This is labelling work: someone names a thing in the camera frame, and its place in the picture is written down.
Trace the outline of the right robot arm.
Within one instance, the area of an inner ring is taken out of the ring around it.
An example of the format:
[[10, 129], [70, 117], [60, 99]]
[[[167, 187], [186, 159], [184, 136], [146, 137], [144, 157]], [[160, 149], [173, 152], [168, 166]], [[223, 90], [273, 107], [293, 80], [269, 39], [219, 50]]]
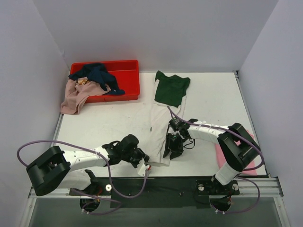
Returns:
[[218, 126], [174, 117], [169, 121], [169, 129], [172, 132], [167, 132], [163, 157], [169, 156], [170, 160], [183, 154], [187, 140], [204, 140], [219, 146], [225, 163], [211, 182], [215, 193], [226, 191], [228, 184], [260, 154], [260, 147], [240, 123]]

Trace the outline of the white and green t-shirt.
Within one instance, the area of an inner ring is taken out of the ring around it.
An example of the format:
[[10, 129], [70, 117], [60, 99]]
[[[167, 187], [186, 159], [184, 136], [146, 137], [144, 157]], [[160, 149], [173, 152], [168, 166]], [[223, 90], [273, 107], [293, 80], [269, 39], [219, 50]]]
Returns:
[[168, 166], [170, 160], [164, 157], [165, 141], [172, 118], [170, 112], [182, 117], [187, 98], [187, 89], [190, 78], [178, 75], [166, 76], [157, 71], [154, 79], [154, 100], [151, 106], [150, 128], [151, 133], [147, 143], [146, 153], [151, 163]]

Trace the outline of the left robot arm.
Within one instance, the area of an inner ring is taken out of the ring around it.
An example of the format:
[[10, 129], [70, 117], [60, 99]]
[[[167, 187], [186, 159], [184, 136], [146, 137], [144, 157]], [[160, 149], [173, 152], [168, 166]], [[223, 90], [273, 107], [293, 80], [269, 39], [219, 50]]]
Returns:
[[116, 140], [93, 150], [77, 147], [75, 151], [67, 151], [55, 145], [30, 163], [26, 171], [37, 196], [65, 187], [92, 195], [98, 186], [89, 172], [90, 167], [109, 167], [124, 161], [131, 164], [139, 176], [148, 176], [151, 169], [149, 156], [138, 144], [139, 140], [129, 134], [121, 141]]

